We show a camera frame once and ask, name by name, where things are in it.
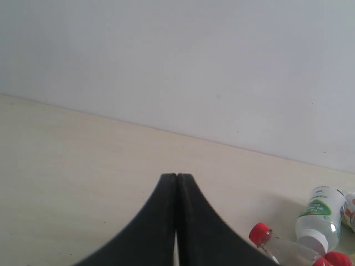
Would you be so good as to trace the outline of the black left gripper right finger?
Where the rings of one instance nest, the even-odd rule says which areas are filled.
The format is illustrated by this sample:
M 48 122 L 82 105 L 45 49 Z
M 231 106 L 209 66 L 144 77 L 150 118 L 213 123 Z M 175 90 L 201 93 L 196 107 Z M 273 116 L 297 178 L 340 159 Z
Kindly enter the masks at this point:
M 276 264 L 224 222 L 191 174 L 178 174 L 177 188 L 176 234 L 180 265 Z

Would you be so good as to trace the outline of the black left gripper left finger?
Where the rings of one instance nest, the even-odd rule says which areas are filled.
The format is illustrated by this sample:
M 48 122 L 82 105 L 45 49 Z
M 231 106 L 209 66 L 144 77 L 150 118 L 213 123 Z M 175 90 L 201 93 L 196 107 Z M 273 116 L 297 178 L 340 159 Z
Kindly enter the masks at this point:
M 76 265 L 174 265 L 177 184 L 176 174 L 161 175 L 130 223 Z

